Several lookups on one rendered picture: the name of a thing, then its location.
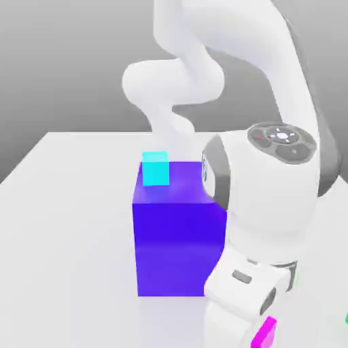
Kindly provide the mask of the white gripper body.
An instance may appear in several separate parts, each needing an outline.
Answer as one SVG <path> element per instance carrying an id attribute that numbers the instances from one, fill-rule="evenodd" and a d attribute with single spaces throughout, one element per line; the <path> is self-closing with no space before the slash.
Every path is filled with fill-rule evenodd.
<path id="1" fill-rule="evenodd" d="M 204 315 L 204 348 L 251 348 L 262 318 L 244 320 L 208 300 Z"/>

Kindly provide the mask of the small magenta cube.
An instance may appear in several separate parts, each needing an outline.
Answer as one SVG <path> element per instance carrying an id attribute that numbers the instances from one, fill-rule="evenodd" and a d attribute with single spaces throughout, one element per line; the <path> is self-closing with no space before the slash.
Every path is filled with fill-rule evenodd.
<path id="1" fill-rule="evenodd" d="M 251 341 L 250 348 L 272 348 L 276 326 L 277 320 L 268 316 Z"/>

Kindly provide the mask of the small cyan cube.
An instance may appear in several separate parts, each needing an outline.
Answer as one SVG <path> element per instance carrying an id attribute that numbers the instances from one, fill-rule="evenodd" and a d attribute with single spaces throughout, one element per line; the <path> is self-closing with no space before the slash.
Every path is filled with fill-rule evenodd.
<path id="1" fill-rule="evenodd" d="M 166 151 L 143 152 L 141 164 L 144 186 L 169 185 L 169 156 Z"/>

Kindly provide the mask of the large blue box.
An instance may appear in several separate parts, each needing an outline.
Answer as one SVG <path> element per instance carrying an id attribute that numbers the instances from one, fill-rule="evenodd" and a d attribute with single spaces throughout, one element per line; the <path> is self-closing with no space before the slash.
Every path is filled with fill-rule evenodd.
<path id="1" fill-rule="evenodd" d="M 171 162 L 169 169 L 167 186 L 144 186 L 143 171 L 137 174 L 137 293 L 200 297 L 224 248 L 226 212 L 205 193 L 199 162 Z"/>

